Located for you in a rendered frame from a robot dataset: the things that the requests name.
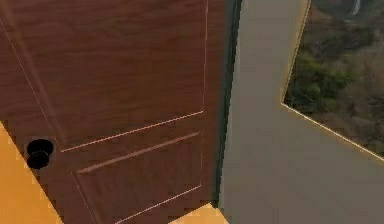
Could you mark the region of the brown wooden room door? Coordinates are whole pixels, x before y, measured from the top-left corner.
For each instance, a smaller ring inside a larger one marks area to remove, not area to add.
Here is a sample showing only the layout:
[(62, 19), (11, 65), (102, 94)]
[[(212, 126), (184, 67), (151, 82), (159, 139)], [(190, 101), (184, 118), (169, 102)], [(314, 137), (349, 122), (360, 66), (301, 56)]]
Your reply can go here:
[[(0, 0), (0, 123), (62, 224), (169, 224), (213, 196), (238, 0)], [(27, 145), (54, 145), (27, 165)]]

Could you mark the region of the framed landscape picture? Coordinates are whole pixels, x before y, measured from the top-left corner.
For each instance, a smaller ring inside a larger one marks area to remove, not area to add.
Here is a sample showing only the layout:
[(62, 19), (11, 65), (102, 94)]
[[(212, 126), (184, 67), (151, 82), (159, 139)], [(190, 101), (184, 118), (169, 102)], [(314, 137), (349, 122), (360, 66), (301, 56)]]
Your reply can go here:
[(384, 160), (384, 0), (307, 0), (282, 104)]

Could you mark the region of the black round door knob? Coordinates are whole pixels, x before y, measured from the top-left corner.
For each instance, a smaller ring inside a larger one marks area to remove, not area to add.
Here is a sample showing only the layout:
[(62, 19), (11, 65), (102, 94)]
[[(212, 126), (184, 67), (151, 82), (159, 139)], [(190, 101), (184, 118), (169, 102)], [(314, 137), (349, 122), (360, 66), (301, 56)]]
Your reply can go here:
[(54, 145), (47, 139), (36, 139), (27, 145), (27, 165), (32, 169), (41, 169), (49, 164)]

